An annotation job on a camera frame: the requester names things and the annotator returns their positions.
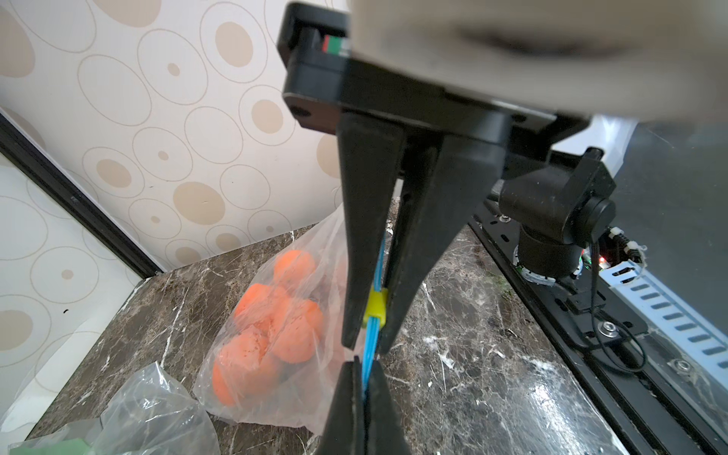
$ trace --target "red and green label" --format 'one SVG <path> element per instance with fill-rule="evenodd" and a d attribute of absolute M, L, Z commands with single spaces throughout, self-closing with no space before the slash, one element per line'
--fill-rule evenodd
<path fill-rule="evenodd" d="M 323 38 L 323 46 L 321 47 L 321 50 L 327 54 L 349 57 L 351 49 L 349 48 L 348 39 L 341 38 L 339 36 L 326 35 Z"/>

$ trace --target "blue cable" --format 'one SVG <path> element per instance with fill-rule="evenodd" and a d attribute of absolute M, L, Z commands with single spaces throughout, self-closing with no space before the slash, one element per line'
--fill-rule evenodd
<path fill-rule="evenodd" d="M 369 388 L 369 376 L 371 366 L 374 364 L 374 353 L 376 342 L 379 337 L 379 318 L 371 316 L 366 325 L 366 342 L 364 343 L 364 359 L 362 361 L 362 393 L 366 398 L 366 390 Z"/>
<path fill-rule="evenodd" d="M 381 272 L 384 268 L 384 238 L 381 239 L 381 247 L 379 248 L 379 259 L 374 269 L 374 290 L 381 292 Z"/>
<path fill-rule="evenodd" d="M 374 269 L 374 290 L 381 292 L 381 273 L 384 268 L 384 238 L 381 239 L 381 247 L 379 248 L 379 259 Z M 362 393 L 366 399 L 366 391 L 369 388 L 369 376 L 371 375 L 371 366 L 374 363 L 374 353 L 376 352 L 376 343 L 379 338 L 379 318 L 370 316 L 366 324 L 366 341 L 364 343 L 364 355 L 362 359 Z"/>

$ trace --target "black metal rail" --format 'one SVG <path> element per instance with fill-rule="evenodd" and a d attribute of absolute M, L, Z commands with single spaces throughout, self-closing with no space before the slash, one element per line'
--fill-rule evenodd
<path fill-rule="evenodd" d="M 0 152 L 142 278 L 162 270 L 35 145 L 0 115 Z"/>

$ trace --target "white cable tie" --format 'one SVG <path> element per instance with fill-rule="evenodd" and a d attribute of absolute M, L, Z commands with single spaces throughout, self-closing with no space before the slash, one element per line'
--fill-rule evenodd
<path fill-rule="evenodd" d="M 642 251 L 642 247 L 634 240 L 630 240 L 625 247 L 625 253 L 629 253 L 630 250 Z"/>
<path fill-rule="evenodd" d="M 624 234 L 625 232 L 618 227 L 613 227 L 609 230 L 609 238 L 614 239 L 615 235 Z"/>

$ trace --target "wall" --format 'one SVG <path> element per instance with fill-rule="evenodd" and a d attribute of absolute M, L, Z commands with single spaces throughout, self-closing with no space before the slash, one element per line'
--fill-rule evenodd
<path fill-rule="evenodd" d="M 339 165 L 281 99 L 284 7 L 0 0 L 0 108 L 165 270 L 309 225 Z"/>
<path fill-rule="evenodd" d="M 0 155 L 0 454 L 45 412 L 139 277 Z"/>

